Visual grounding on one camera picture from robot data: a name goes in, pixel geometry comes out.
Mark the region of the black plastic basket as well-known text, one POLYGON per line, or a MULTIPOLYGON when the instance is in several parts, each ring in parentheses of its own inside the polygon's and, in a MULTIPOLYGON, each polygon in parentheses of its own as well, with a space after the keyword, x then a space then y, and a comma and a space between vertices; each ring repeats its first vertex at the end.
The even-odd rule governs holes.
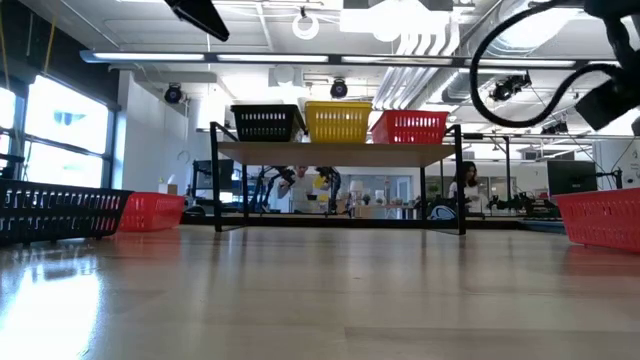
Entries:
POLYGON ((0 179, 0 247, 113 235, 130 191, 0 179))
POLYGON ((231 111, 243 142, 300 142, 306 132, 297 105, 233 105, 231 111))

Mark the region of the yellow plastic basket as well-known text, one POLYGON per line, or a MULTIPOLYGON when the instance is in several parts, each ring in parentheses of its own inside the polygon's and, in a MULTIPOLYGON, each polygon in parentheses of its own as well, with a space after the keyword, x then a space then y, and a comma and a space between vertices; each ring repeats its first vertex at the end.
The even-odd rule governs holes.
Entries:
POLYGON ((305 121, 312 143, 365 143, 369 102, 309 101, 305 121))

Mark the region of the red plastic basket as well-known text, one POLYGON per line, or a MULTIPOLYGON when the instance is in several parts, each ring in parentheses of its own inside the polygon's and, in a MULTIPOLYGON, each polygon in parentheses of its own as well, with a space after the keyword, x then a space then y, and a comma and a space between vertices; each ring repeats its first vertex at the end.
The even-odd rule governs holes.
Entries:
POLYGON ((640 188, 555 197, 573 243, 640 253, 640 188))
POLYGON ((442 143, 448 112, 386 110, 372 126, 375 144, 442 143))
POLYGON ((118 227, 119 232, 155 232, 180 224, 185 197, 154 192, 129 196, 118 227))

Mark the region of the wooden shelf with black legs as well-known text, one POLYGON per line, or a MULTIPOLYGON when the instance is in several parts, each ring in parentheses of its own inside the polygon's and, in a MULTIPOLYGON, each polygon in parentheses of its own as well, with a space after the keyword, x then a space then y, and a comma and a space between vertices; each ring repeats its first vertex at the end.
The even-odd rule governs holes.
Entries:
MULTIPOLYGON (((217 132, 226 132, 223 126, 212 122, 209 142, 212 158, 213 197, 219 201, 218 156, 220 154, 246 167, 262 165, 319 165, 334 167, 378 167, 417 168, 420 170, 421 218, 426 214, 426 167, 449 155, 455 156, 457 183, 457 234, 467 232, 466 210, 462 193, 462 130, 453 125, 445 130, 454 136, 453 145, 416 144, 340 144, 340 143, 299 143, 299 142, 239 142, 231 137, 228 142, 220 142, 217 132)), ((244 204, 242 215, 247 218, 248 205, 244 204)), ((220 217, 221 206, 214 206, 214 216, 220 217)))

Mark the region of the long ceiling light bar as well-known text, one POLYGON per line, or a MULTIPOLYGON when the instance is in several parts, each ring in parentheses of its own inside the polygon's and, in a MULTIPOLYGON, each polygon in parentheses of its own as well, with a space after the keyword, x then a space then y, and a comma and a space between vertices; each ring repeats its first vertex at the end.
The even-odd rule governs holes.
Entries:
MULTIPOLYGON (((86 63, 187 63, 187 64, 292 64, 372 67, 429 67, 467 68, 469 57, 418 55, 353 55, 353 54, 294 54, 294 53, 177 53, 177 52, 103 52, 82 50, 86 63)), ((588 59, 483 57, 482 68, 495 69, 578 69, 592 62, 588 59)))

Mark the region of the black computer monitor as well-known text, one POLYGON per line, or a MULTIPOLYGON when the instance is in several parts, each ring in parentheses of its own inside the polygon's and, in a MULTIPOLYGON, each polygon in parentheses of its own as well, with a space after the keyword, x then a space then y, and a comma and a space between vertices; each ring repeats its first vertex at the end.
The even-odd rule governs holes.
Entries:
MULTIPOLYGON (((193 176, 191 186, 195 190, 211 190, 213 188, 212 161, 195 160, 192 163, 193 176)), ((233 188, 232 176, 234 173, 234 161, 221 159, 218 161, 218 180, 221 191, 233 188)))
POLYGON ((598 189, 594 162, 549 160, 546 167, 548 190, 551 197, 592 192, 598 189))

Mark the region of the large window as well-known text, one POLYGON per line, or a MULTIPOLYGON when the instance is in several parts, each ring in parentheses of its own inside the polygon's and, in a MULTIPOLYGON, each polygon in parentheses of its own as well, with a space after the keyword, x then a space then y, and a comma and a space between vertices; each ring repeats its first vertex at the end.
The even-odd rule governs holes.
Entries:
POLYGON ((114 113, 64 84, 38 76, 0 80, 0 172, 15 180, 106 187, 114 113))

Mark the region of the person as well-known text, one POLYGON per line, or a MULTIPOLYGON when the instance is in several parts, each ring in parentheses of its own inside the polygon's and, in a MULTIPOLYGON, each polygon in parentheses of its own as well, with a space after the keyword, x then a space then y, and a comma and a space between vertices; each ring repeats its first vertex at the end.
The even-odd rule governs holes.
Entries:
POLYGON ((462 172, 466 209, 470 213, 485 213, 488 198, 481 193, 475 163, 472 161, 464 161, 462 163, 462 172))
POLYGON ((314 194, 314 179, 307 171, 307 166, 295 166, 292 177, 294 183, 282 180, 278 186, 278 198, 289 196, 290 211, 293 213, 311 213, 313 210, 308 196, 314 194))

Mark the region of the white ceiling pipes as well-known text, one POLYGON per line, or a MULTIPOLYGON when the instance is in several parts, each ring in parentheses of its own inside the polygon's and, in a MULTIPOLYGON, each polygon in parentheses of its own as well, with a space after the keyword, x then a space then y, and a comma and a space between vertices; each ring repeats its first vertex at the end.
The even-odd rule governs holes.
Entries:
MULTIPOLYGON (((460 26, 457 20, 436 28, 434 34, 402 34, 397 55, 452 55, 460 45, 460 26)), ((421 91, 436 68, 389 67, 373 98, 375 110, 406 109, 421 91)))

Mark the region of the black metal table frame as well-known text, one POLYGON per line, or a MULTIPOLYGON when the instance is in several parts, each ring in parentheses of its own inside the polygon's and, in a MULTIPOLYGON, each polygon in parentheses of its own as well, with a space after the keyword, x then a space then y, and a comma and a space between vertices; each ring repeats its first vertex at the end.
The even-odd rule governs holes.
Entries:
MULTIPOLYGON (((302 214, 250 214, 245 218, 240 213, 213 215, 183 214, 181 225, 203 225, 223 227, 301 227, 301 228, 358 228, 358 229, 424 229, 458 231, 456 220, 397 220, 397 219, 358 219, 344 216, 322 216, 302 214)), ((467 230, 525 230, 549 233, 566 232, 561 221, 523 220, 514 217, 466 219, 467 230)))

